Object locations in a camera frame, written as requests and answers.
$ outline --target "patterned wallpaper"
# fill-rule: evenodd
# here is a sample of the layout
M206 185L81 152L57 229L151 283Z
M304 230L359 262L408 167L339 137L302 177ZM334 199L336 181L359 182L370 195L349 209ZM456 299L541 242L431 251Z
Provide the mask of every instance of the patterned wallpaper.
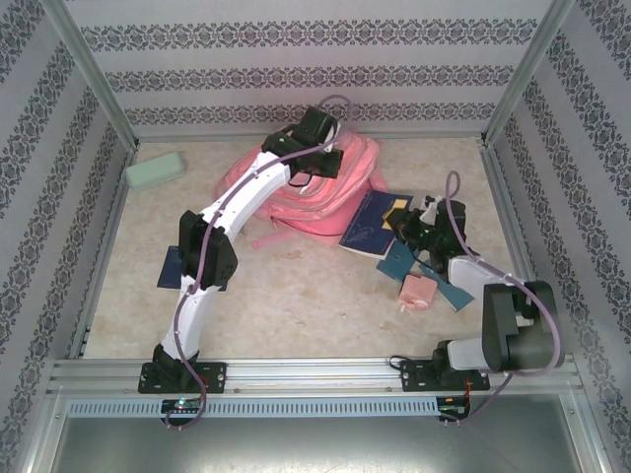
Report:
M483 131L549 1L67 5L146 138L266 132L329 94L364 131Z
M0 1L0 472L65 358L126 151L36 0Z
M578 1L496 144L614 471L631 471L630 13Z

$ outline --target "floor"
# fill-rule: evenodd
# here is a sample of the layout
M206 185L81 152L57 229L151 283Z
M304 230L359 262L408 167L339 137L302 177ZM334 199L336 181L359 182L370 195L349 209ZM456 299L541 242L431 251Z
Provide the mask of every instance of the floor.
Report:
M86 349L86 358L148 359L174 315L177 291L158 289L177 222L213 201L213 188L255 142L143 144L138 162L181 152L185 176L130 190ZM474 139L389 140L379 159L388 189L444 193L451 169L462 175L471 247L506 270L512 264ZM428 310L399 311L399 283L377 260L303 236L255 250L273 232L250 219L235 241L240 261L229 290L216 298L201 335L201 358L430 355L446 338L479 334L478 302L454 312L437 295Z

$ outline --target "black mounting bracket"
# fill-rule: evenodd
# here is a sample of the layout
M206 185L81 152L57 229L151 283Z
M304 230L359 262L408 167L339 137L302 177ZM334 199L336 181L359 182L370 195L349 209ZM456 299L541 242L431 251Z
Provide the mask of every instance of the black mounting bracket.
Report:
M398 369L401 373L403 392L488 391L491 388L488 376L477 370L456 371L450 366L447 344L438 344L431 360L402 359Z
M188 360L199 375L206 392L223 394L226 386L228 365L219 362L197 362L197 355ZM196 394L201 392L199 384L180 360L165 353L162 344L156 346L152 362L145 363L140 371L138 392L141 394Z

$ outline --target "pink object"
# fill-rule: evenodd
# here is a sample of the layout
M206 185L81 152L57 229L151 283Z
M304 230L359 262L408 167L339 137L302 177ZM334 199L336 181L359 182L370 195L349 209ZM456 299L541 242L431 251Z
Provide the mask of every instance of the pink object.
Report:
M408 274L398 299L405 307L426 309L434 300L437 288L438 283L433 279Z
M336 179L314 176L305 188L286 185L274 192L254 213L257 218L272 222L276 229L282 226L288 231L255 241L252 243L254 247L277 242L290 232L338 244L366 192L386 190L386 182L377 170L380 150L377 142L357 133L345 132L335 147L344 150ZM244 174L259 152L260 147L257 147L232 166L215 186L216 198Z

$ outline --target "enclosure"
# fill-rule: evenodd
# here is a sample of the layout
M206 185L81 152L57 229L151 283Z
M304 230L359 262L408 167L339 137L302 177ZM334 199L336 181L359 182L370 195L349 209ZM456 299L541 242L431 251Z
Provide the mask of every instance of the enclosure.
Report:
M631 470L629 8L4 0L0 471ZM388 190L418 205L460 171L467 243L552 286L565 363L445 427L451 394L405 392L388 359L478 336L481 302L400 311L375 259L303 236L254 249L274 229L250 219L201 330L225 391L169 432L179 396L137 387L177 304L156 283L179 216L332 94ZM173 151L183 177L128 188Z

